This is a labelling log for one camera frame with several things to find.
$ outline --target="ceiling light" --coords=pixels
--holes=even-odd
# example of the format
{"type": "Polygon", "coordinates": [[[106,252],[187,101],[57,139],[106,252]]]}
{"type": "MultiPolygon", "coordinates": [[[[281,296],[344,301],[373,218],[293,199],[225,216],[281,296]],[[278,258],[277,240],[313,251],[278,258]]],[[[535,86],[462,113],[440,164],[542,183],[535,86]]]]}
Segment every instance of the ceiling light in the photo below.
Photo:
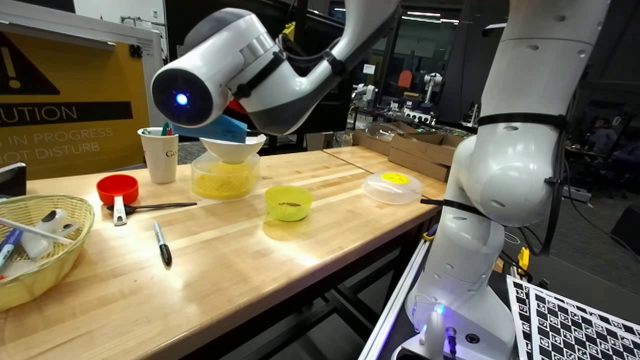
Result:
{"type": "Polygon", "coordinates": [[[408,16],[403,16],[402,17],[405,20],[415,20],[415,21],[424,21],[424,22],[435,22],[437,24],[441,23],[442,21],[440,20],[433,20],[433,19],[422,19],[419,17],[408,17],[408,16]]]}
{"type": "Polygon", "coordinates": [[[422,15],[422,16],[440,16],[439,13],[421,13],[421,12],[408,12],[408,15],[422,15]]]}

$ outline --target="yellow bowl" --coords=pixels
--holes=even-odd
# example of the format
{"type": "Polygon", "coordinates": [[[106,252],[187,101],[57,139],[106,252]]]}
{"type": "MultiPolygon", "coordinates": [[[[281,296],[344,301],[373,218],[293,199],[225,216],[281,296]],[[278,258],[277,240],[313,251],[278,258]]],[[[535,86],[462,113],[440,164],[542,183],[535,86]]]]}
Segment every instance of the yellow bowl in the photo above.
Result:
{"type": "MultiPolygon", "coordinates": [[[[53,209],[62,209],[70,218],[78,221],[78,228],[66,236],[74,243],[54,243],[53,251],[44,258],[44,263],[23,274],[0,281],[0,311],[31,301],[58,284],[80,255],[94,218],[93,206],[79,197],[30,195],[0,202],[0,217],[30,226],[35,226],[53,209]]],[[[9,231],[11,229],[8,227],[0,227],[0,238],[4,238],[9,231]]],[[[15,249],[7,261],[31,262],[21,246],[15,249]]]]}
{"type": "Polygon", "coordinates": [[[304,218],[314,200],[311,193],[297,186],[276,186],[264,194],[267,198],[269,214],[283,221],[297,221],[304,218]]]}

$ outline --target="plastic container with lid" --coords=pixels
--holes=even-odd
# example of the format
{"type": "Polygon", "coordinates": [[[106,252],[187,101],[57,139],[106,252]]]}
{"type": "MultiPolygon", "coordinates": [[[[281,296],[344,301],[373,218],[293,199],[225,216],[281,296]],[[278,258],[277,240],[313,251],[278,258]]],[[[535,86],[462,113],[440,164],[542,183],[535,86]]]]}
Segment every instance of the plastic container with lid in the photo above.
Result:
{"type": "Polygon", "coordinates": [[[228,164],[205,152],[191,163],[191,189],[212,200],[234,200],[249,195],[260,179],[260,156],[250,155],[244,163],[228,164]]]}
{"type": "Polygon", "coordinates": [[[367,176],[362,190],[374,200],[393,205],[407,204],[422,196],[422,184],[418,179],[392,171],[367,176]]]}

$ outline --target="caution sign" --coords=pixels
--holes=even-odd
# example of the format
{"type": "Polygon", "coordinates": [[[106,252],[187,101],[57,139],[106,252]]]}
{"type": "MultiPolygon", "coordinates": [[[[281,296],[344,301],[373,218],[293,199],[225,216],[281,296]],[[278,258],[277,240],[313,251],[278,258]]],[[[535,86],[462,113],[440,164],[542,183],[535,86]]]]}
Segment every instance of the caution sign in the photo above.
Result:
{"type": "Polygon", "coordinates": [[[149,125],[142,60],[113,50],[0,32],[0,167],[29,179],[142,162],[149,125]]]}

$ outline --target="blue marker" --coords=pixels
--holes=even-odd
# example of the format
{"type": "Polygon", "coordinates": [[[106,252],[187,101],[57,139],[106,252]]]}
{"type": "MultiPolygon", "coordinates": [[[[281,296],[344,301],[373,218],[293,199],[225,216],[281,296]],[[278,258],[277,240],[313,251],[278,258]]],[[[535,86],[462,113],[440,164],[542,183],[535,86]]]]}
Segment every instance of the blue marker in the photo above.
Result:
{"type": "Polygon", "coordinates": [[[4,265],[4,262],[11,256],[13,249],[15,248],[15,244],[20,242],[20,238],[22,237],[22,230],[13,229],[4,239],[4,246],[2,250],[0,250],[0,268],[4,265]]]}

